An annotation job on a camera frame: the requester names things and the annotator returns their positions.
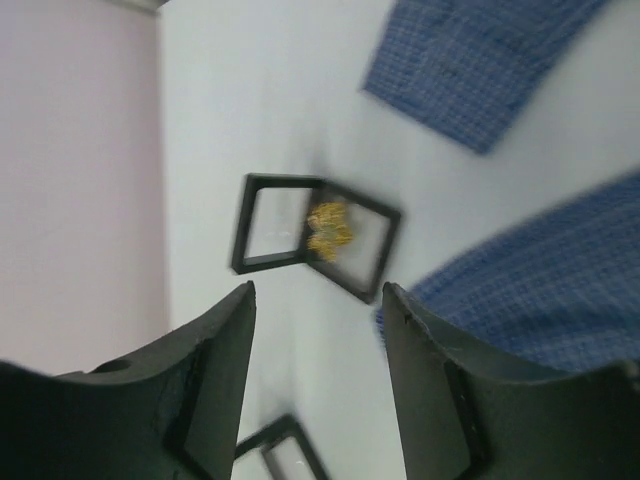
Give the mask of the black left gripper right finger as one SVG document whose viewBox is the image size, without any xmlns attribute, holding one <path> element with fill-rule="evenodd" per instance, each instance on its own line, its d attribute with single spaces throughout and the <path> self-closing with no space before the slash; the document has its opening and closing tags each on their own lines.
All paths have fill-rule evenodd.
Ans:
<svg viewBox="0 0 640 480">
<path fill-rule="evenodd" d="M 383 289 L 388 367 L 410 479 L 635 479 L 639 365 L 544 367 Z"/>
</svg>

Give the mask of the gold leaf brooch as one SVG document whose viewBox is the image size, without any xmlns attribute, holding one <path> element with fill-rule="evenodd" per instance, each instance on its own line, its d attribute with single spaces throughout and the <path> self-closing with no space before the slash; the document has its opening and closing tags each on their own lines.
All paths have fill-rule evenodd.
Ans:
<svg viewBox="0 0 640 480">
<path fill-rule="evenodd" d="M 311 209 L 307 224 L 311 233 L 306 246 L 325 262 L 335 263 L 338 250 L 349 245 L 354 239 L 348 223 L 347 205 L 344 202 L 319 203 Z"/>
</svg>

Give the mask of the blue checked shirt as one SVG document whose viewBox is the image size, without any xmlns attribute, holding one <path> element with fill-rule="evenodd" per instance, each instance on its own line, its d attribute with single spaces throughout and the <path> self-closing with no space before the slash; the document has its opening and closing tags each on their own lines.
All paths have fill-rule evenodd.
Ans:
<svg viewBox="0 0 640 480">
<path fill-rule="evenodd" d="M 366 171 L 429 310 L 566 371 L 639 357 L 639 5 L 398 1 Z"/>
</svg>

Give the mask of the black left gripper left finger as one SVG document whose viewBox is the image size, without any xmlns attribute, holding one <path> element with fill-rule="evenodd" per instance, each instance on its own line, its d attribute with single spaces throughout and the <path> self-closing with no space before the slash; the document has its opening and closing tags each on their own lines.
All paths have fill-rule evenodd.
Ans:
<svg viewBox="0 0 640 480">
<path fill-rule="evenodd" d="M 91 372 L 1 365 L 5 479 L 227 479 L 256 322 L 246 282 Z"/>
</svg>

